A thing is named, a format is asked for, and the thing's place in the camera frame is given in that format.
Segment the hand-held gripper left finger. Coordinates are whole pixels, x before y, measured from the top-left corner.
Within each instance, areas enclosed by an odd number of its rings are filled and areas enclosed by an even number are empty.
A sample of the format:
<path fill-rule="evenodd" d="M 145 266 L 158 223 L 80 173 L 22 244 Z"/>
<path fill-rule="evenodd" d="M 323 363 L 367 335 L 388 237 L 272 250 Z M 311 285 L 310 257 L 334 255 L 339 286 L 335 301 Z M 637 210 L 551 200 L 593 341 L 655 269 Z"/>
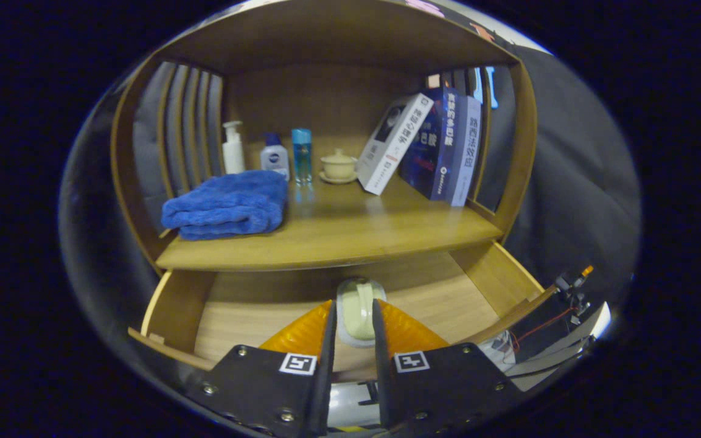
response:
<path fill-rule="evenodd" d="M 186 397 L 251 434 L 325 435 L 336 329 L 336 302 L 325 301 L 259 347 L 231 347 Z"/>

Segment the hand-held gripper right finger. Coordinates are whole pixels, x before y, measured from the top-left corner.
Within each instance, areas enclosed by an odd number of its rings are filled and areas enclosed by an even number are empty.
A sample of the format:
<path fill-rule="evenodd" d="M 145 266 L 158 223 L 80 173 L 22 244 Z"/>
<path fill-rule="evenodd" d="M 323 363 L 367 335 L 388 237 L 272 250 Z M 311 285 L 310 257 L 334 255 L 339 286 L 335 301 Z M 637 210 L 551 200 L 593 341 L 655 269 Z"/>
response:
<path fill-rule="evenodd" d="M 458 436 L 506 415 L 524 393 L 473 342 L 397 335 L 411 316 L 372 305 L 379 416 L 390 436 Z"/>

